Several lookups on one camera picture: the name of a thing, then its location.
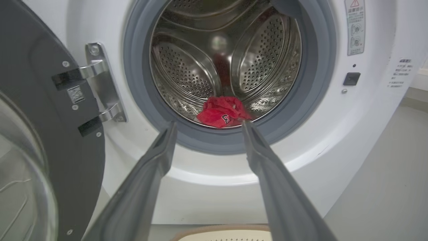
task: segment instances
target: warning triangle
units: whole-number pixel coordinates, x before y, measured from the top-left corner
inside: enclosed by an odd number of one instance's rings
[[[358,0],[354,0],[351,4],[351,8],[358,7],[359,5]]]

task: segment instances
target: red garment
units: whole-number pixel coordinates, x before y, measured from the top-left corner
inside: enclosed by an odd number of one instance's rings
[[[203,124],[217,128],[238,125],[242,119],[251,119],[242,102],[231,96],[209,97],[196,117]]]

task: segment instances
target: gray floor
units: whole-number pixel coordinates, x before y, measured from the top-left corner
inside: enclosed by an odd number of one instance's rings
[[[325,217],[341,241],[428,240],[428,92],[409,90],[361,169]],[[102,190],[95,209],[108,200]],[[149,241],[197,226],[153,225]]]

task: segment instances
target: qr code sticker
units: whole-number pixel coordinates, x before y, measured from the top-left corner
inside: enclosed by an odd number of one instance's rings
[[[73,102],[73,104],[85,99],[85,96],[83,95],[83,92],[80,89],[80,86],[76,86],[71,89],[68,89],[68,95],[70,96],[70,99]]]

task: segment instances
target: screw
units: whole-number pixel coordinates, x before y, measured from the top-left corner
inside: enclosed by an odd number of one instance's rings
[[[98,54],[100,53],[100,48],[99,48],[97,45],[92,45],[92,46],[89,48],[89,52],[90,52],[92,55],[98,55]]]

